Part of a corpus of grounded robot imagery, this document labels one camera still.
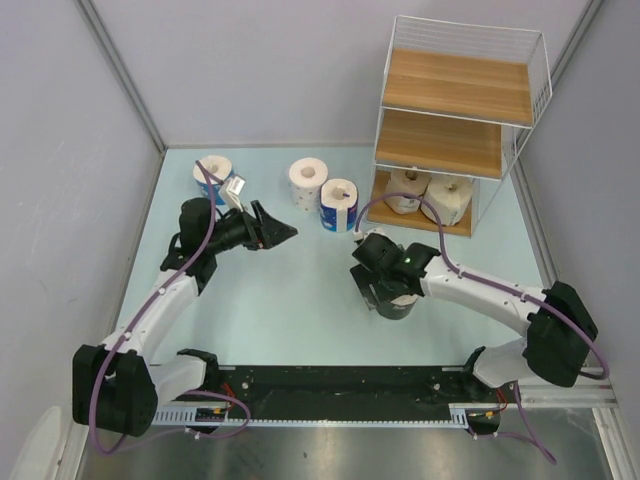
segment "red wire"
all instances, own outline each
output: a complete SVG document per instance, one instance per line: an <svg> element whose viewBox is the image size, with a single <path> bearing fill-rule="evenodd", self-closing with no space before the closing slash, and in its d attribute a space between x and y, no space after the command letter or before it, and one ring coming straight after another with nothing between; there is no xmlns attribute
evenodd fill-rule
<svg viewBox="0 0 640 480"><path fill-rule="evenodd" d="M500 407L500 412L504 412L507 407L509 406L509 401L507 400L507 397L504 396L504 393L502 393L502 390L498 389L498 400L500 401L500 403L504 403L504 407Z"/></svg>
<svg viewBox="0 0 640 480"><path fill-rule="evenodd" d="M229 386L228 383L223 383L222 384L222 388L224 389L225 392L227 392L227 395L229 395L230 397L236 398L236 394L233 393L233 390L231 390L231 387ZM229 411L231 411L231 409L235 406L234 403L231 403L230 406L228 407Z"/></svg>

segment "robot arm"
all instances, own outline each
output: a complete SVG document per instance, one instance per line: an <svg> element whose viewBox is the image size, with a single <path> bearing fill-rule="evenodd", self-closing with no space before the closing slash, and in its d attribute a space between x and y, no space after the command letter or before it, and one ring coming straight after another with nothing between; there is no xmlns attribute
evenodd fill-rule
<svg viewBox="0 0 640 480"><path fill-rule="evenodd" d="M213 234L201 255L167 288L166 281L180 270L202 244L209 228L211 204L195 198L182 205L180 232L172 238L169 251L160 266L150 296L158 297L140 318L136 328L125 333L119 327L99 346L83 345L73 358L73 417L77 423L89 422L93 385L108 353L119 347L107 374L101 379L96 410L98 428L127 435L142 435L151 425L158 406L184 392L203 387L218 387L219 371L215 355L197 350L182 350L163 365L151 365L158 346L175 319L207 286L216 270L216 255L242 245L248 250L270 249L298 232L274 218L260 205L251 202L254 216L239 207L231 208L216 221Z"/></svg>
<svg viewBox="0 0 640 480"><path fill-rule="evenodd" d="M371 308L403 295L440 298L464 305L514 330L520 339L497 348L481 347L465 365L473 378L489 388L538 375L555 385L571 387L589 352L584 342L539 306L525 301L527 294L567 315L591 340L598 334L573 288L556 282L552 288L526 288L493 279L522 292L521 297L478 283L462 274L474 273L457 264L452 271L434 248L413 243L406 250L383 233L369 233L353 253L360 263L351 273Z"/></svg>

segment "metal frame edge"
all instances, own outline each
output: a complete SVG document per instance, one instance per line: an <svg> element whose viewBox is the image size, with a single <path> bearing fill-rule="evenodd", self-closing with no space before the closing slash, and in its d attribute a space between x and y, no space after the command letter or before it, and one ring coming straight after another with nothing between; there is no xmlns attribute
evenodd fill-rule
<svg viewBox="0 0 640 480"><path fill-rule="evenodd" d="M635 453L629 448L631 439L619 408L594 408L593 417L614 480L638 478Z"/></svg>
<svg viewBox="0 0 640 480"><path fill-rule="evenodd" d="M80 15L84 19L89 31L94 37L98 48L102 51L104 58L111 68L116 80L122 87L125 96L129 100L138 118L142 122L142 125L147 130L151 141L155 145L160 154L164 154L167 150L167 146L162 140L160 131L156 126L149 109L142 100L142 96L136 87L129 70L127 69L118 49L116 48L109 31L107 30L98 10L93 4L92 0L74 0L74 3L78 7Z"/></svg>

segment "paper roll cardboard core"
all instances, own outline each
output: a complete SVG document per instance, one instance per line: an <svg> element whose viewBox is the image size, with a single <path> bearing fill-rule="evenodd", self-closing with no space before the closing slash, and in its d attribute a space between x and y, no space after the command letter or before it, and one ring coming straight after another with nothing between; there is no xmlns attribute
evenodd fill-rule
<svg viewBox="0 0 640 480"><path fill-rule="evenodd" d="M346 193L347 192L345 192L344 188L338 187L333 189L333 192L331 192L331 196L336 200L342 200L345 197Z"/></svg>
<svg viewBox="0 0 640 480"><path fill-rule="evenodd" d="M313 167L304 167L302 170L300 170L300 174L304 178L312 178L316 174L316 169Z"/></svg>

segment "toilet paper roll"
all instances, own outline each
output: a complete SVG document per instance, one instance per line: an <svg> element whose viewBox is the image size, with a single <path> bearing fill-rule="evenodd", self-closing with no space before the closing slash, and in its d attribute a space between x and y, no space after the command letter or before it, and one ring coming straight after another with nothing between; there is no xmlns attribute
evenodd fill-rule
<svg viewBox="0 0 640 480"><path fill-rule="evenodd" d="M377 312L389 320L400 320L411 313L418 300L418 295L402 295L395 300L381 302L376 307Z"/></svg>
<svg viewBox="0 0 640 480"><path fill-rule="evenodd" d="M216 177L218 177L223 182L233 175L233 166L231 162L226 157L221 157L220 155L209 155L200 160L200 163L207 171ZM207 187L207 182L204 179L204 175L198 165L193 167L193 178L195 179L198 187L200 187L200 193L205 198L209 198L209 188ZM218 191L220 190L220 185L216 182L212 182L213 190L216 194L216 205L224 205L224 200L220 197Z"/></svg>
<svg viewBox="0 0 640 480"><path fill-rule="evenodd" d="M333 178L320 189L320 219L327 230L346 232L356 223L358 189L349 180Z"/></svg>
<svg viewBox="0 0 640 480"><path fill-rule="evenodd" d="M329 169L318 158L302 158L289 167L293 203L305 212L320 208L320 187L327 181Z"/></svg>
<svg viewBox="0 0 640 480"><path fill-rule="evenodd" d="M427 172L395 168L391 171L384 193L404 192L422 196L430 179L431 175ZM384 201L394 212L401 215L417 212L418 208L420 208L420 201L413 198L389 197L385 198Z"/></svg>
<svg viewBox="0 0 640 480"><path fill-rule="evenodd" d="M436 209L443 225L455 225L462 220L472 196L473 183L468 178L433 174L424 199ZM420 208L422 213L435 222L435 217L426 205Z"/></svg>

